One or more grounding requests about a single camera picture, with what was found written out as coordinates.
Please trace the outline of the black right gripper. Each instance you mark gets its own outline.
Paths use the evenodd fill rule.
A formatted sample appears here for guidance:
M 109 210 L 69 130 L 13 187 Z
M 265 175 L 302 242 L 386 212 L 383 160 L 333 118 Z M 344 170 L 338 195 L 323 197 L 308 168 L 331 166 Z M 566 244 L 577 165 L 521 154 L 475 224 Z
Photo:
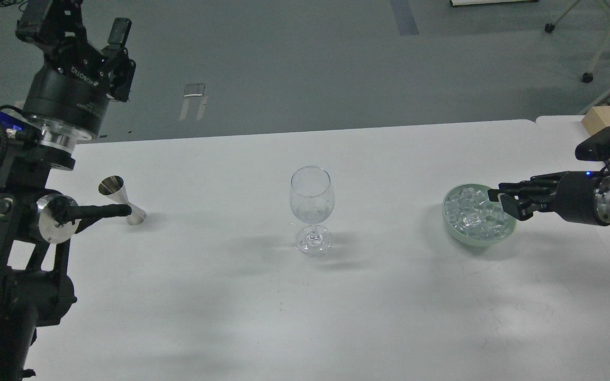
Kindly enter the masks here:
M 499 183 L 489 189 L 491 202 L 514 219 L 525 221 L 534 212 L 554 212 L 563 220 L 593 226 L 610 225 L 610 175 L 593 171 L 554 172 L 519 183 Z

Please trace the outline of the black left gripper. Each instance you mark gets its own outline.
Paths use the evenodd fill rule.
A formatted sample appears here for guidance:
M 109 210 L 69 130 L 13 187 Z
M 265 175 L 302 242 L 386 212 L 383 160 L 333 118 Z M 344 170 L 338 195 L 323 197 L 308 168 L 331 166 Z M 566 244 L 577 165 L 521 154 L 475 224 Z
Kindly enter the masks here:
M 23 116 L 48 119 L 76 130 L 80 137 L 98 137 L 109 98 L 127 102 L 136 70 L 126 41 L 132 21 L 114 19 L 108 44 L 101 50 L 101 76 L 94 70 L 94 47 L 87 40 L 82 1 L 29 1 L 15 27 L 15 36 L 43 53 L 32 80 Z

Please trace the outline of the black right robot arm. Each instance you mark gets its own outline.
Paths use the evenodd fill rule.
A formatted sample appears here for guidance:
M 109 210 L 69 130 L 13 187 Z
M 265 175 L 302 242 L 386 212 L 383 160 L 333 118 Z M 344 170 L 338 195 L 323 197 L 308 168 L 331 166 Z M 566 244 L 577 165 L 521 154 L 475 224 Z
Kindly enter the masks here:
M 520 183 L 501 183 L 488 197 L 517 220 L 535 212 L 555 213 L 571 223 L 610 225 L 610 126 L 578 144 L 579 161 L 603 162 L 599 171 L 562 171 L 533 176 Z

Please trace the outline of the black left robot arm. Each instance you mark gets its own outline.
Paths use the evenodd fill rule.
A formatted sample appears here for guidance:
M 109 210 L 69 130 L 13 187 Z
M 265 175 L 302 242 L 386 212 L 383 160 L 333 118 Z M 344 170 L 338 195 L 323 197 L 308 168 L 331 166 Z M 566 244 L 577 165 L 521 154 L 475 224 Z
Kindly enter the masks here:
M 98 137 L 109 102 L 128 101 L 131 25 L 115 19 L 97 50 L 81 1 L 29 1 L 17 22 L 17 38 L 39 48 L 44 62 L 22 108 L 0 106 L 0 380 L 35 375 L 25 364 L 37 328 L 58 325 L 77 301 L 67 274 L 72 237 L 132 212 L 79 206 L 47 187 L 53 169 L 74 169 L 79 140 Z

